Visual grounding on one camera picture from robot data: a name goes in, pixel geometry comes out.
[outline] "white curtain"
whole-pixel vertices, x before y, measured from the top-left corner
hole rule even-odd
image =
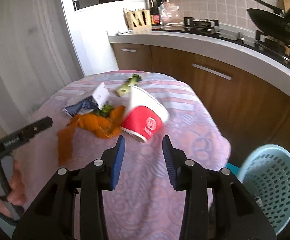
[[[83,77],[61,0],[0,0],[0,124],[6,132]]]

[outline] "bottle label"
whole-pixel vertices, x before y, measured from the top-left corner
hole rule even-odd
[[[159,15],[151,15],[151,18],[152,18],[152,24],[160,23]]]

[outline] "table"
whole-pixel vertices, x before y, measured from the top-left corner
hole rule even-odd
[[[52,128],[37,135],[17,152],[26,186],[27,208],[43,186],[57,171],[57,131],[69,122],[61,112],[66,102],[104,82],[110,92],[109,103],[128,104],[128,96],[118,98],[114,91],[131,76],[129,73],[102,73],[83,78],[58,91],[32,116],[33,121],[50,116]],[[204,168],[218,171],[230,155],[229,142],[221,136],[211,116],[185,83],[158,73],[140,73],[137,85],[160,101],[170,120],[146,144],[122,132],[126,150],[116,190],[104,191],[104,210],[109,239],[176,240],[179,237],[185,192],[170,185],[162,153],[162,138],[169,135],[175,148]],[[117,138],[100,139],[93,133],[77,129],[73,139],[73,159],[69,170],[85,167],[99,158],[105,149],[114,147]],[[79,200],[76,200],[75,238],[79,239]]]

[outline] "blue gripper pad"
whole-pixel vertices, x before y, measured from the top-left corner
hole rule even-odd
[[[120,169],[125,153],[125,138],[122,135],[118,137],[113,153],[115,154],[115,160],[112,165],[110,186],[112,189],[115,189],[116,185],[118,184]]]
[[[167,135],[163,138],[163,154],[164,159],[166,163],[166,168],[168,172],[168,177],[171,185],[174,189],[176,189],[177,186],[177,168],[175,166],[175,162],[173,159],[173,151],[174,148],[172,146],[172,143]]]

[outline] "broccoli floret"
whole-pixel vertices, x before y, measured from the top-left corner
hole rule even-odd
[[[115,107],[113,107],[112,105],[104,105],[103,108],[100,110],[100,109],[95,109],[93,111],[93,114],[95,115],[100,115],[102,117],[109,117],[110,115],[110,112],[115,109]]]
[[[125,84],[123,84],[122,86],[120,86],[116,90],[116,94],[119,97],[122,97],[124,94],[130,92],[130,86],[136,85],[136,83],[141,81],[141,80],[142,80],[142,77],[140,75],[133,74],[132,77],[128,78],[128,80],[125,82]]]

